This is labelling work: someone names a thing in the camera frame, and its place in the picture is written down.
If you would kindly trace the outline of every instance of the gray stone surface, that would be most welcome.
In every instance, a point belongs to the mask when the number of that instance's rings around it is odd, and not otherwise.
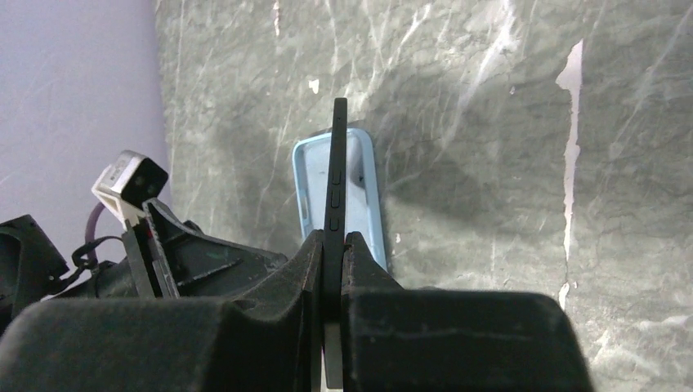
[[[346,96],[402,284],[563,289],[599,390],[693,390],[689,0],[155,6],[181,218],[293,254],[292,148]]]

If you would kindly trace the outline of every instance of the gray marble surface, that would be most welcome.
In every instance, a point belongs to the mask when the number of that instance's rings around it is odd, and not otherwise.
[[[546,293],[599,390],[693,391],[690,0],[155,6],[181,218],[293,254],[292,148],[346,96],[399,282]]]

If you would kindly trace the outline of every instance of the marble tabletop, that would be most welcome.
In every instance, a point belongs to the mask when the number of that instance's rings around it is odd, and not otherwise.
[[[174,210],[292,255],[333,98],[406,287],[542,292],[603,391],[693,391],[690,0],[154,4]]]

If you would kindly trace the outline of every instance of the purple cable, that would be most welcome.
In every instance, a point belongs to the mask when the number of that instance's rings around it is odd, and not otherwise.
[[[87,228],[84,230],[84,243],[90,243],[96,239],[96,223],[99,221],[99,216],[104,209],[105,206],[102,203],[98,203],[92,210],[92,213],[89,214]],[[90,261],[96,260],[96,250],[89,252],[87,258]]]

